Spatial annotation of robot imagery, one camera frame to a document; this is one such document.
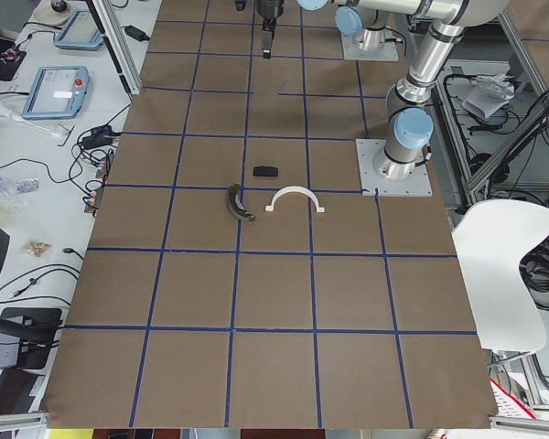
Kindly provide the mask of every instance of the power adapter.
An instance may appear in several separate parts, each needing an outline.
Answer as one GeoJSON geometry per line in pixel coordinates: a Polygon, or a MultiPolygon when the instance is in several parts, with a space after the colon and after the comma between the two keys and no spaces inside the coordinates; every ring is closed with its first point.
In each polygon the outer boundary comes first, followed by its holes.
{"type": "Polygon", "coordinates": [[[132,37],[136,41],[148,41],[150,39],[150,37],[144,31],[132,25],[125,27],[124,32],[128,37],[132,37]]]}

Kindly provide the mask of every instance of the robotic arm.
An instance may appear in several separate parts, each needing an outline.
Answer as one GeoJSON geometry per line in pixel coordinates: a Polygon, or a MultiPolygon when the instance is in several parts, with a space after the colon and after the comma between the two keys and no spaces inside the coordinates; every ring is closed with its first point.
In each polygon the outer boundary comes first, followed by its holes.
{"type": "MultiPolygon", "coordinates": [[[[415,160],[433,131],[423,110],[437,75],[462,38],[465,27],[487,23],[500,14],[510,0],[330,0],[346,7],[427,16],[431,24],[407,75],[388,93],[386,106],[390,134],[373,162],[374,170],[391,179],[407,178],[415,160]]],[[[297,0],[307,10],[317,10],[328,0],[297,0]]]]}

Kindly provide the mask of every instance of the white curved object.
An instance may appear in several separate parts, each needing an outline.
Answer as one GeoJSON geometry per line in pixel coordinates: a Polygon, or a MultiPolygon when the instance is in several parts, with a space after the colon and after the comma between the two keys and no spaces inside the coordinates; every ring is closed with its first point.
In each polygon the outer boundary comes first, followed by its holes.
{"type": "Polygon", "coordinates": [[[522,257],[549,235],[549,209],[491,199],[472,206],[452,236],[483,348],[536,351],[547,335],[519,273],[522,257]]]}
{"type": "Polygon", "coordinates": [[[282,189],[280,189],[278,192],[276,192],[273,196],[273,200],[271,201],[271,204],[269,204],[268,206],[266,206],[264,208],[264,210],[266,210],[267,212],[273,212],[275,211],[275,203],[276,201],[282,197],[283,195],[286,195],[286,194],[290,194],[290,193],[293,193],[293,192],[296,192],[296,193],[299,193],[299,194],[303,194],[303,195],[306,195],[308,196],[309,198],[311,198],[311,201],[313,201],[313,204],[315,204],[315,210],[317,213],[323,213],[325,212],[325,208],[319,206],[319,200],[318,200],[318,197],[313,193],[311,192],[309,189],[307,189],[306,187],[302,187],[302,186],[287,186],[287,187],[283,187],[282,189]]]}

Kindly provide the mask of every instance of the clear plastic bottle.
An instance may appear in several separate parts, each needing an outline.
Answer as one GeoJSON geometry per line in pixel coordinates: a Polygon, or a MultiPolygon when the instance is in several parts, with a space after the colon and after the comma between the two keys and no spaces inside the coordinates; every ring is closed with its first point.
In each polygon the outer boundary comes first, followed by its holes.
{"type": "Polygon", "coordinates": [[[0,210],[4,213],[16,213],[24,207],[16,193],[16,185],[0,177],[0,210]]]}

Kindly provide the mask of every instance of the blue joint cap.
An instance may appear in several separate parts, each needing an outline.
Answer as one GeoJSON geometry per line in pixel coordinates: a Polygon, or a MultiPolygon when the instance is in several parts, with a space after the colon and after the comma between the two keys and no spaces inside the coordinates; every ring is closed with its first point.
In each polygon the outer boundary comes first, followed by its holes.
{"type": "Polygon", "coordinates": [[[299,6],[307,11],[317,11],[328,3],[328,0],[297,0],[299,6]]]}
{"type": "Polygon", "coordinates": [[[407,149],[427,145],[433,133],[433,119],[420,108],[407,108],[396,116],[394,137],[407,149]]]}
{"type": "Polygon", "coordinates": [[[358,13],[348,6],[339,7],[336,11],[336,26],[347,37],[357,35],[364,29],[358,13]]]}

